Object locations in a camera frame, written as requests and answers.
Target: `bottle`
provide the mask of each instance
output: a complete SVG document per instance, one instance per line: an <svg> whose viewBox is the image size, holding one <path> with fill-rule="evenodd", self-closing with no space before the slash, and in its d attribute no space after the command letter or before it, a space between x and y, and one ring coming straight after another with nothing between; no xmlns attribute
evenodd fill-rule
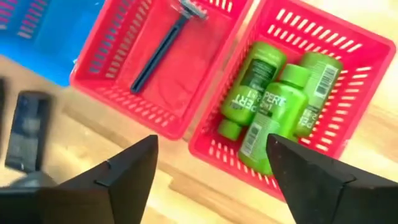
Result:
<svg viewBox="0 0 398 224"><path fill-rule="evenodd" d="M296 135L294 135L294 133L288 139L293 142L296 142L296 143L298 143L298 141L299 141L298 137Z"/></svg>
<svg viewBox="0 0 398 224"><path fill-rule="evenodd" d="M286 62L286 55L275 47L255 42L237 79L223 102L225 116L218 127L222 136L237 140L243 126L249 126L264 90Z"/></svg>
<svg viewBox="0 0 398 224"><path fill-rule="evenodd" d="M300 66L311 70L311 77L304 88L308 95L308 106L298 122L295 135L307 137L311 134L343 65L332 57L311 52L303 56Z"/></svg>
<svg viewBox="0 0 398 224"><path fill-rule="evenodd" d="M266 146L268 134L278 134L290 138L308 104L308 96L303 88L311 71L297 65L288 64L279 82L271 83L261 100L238 156L247 166L272 175Z"/></svg>

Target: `bottle cap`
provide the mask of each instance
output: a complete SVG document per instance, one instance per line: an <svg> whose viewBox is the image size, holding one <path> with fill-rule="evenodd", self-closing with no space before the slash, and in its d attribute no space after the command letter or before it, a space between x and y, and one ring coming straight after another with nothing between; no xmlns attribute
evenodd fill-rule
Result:
<svg viewBox="0 0 398 224"><path fill-rule="evenodd" d="M218 126L218 133L230 140L237 140L241 134L242 126L232 122L228 119L222 120Z"/></svg>
<svg viewBox="0 0 398 224"><path fill-rule="evenodd" d="M280 80L287 81L299 87L305 87L310 78L311 71L298 65L287 64Z"/></svg>

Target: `barcode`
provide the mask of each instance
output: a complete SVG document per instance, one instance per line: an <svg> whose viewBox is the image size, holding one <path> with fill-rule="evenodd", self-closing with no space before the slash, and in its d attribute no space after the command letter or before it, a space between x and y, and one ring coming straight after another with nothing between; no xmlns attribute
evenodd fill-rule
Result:
<svg viewBox="0 0 398 224"><path fill-rule="evenodd" d="M325 71L323 71L321 80L319 81L317 89L315 90L316 96L322 98L327 96L337 72L338 69L331 65L327 65L325 67Z"/></svg>
<svg viewBox="0 0 398 224"><path fill-rule="evenodd" d="M256 143L260 131L261 131L261 126L256 123L253 123L252 126L250 127L248 135L246 136L246 140L243 144L242 152L245 155L249 156L251 154L254 147L254 143Z"/></svg>

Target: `black phone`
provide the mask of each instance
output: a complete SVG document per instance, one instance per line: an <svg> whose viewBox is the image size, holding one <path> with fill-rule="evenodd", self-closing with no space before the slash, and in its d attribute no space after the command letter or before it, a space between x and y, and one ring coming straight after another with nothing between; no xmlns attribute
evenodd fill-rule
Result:
<svg viewBox="0 0 398 224"><path fill-rule="evenodd" d="M6 167L25 173L41 170L50 102L51 96L40 91L22 91L18 94Z"/></svg>

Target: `wooden table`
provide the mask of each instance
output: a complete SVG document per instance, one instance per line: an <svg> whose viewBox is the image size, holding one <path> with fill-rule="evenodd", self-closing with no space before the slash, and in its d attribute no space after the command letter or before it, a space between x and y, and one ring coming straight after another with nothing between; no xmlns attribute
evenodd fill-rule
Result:
<svg viewBox="0 0 398 224"><path fill-rule="evenodd" d="M394 0L307 0L398 42L398 2ZM398 63L396 58L363 116L341 160L398 181ZM0 57L7 78L1 131L1 164L21 90L56 96L47 144L45 171L67 180L115 155L152 131L73 88L60 88ZM190 127L184 139L189 139ZM285 203L190 155L187 142L160 137L160 154L143 223L294 223ZM23 175L0 166L0 185Z"/></svg>

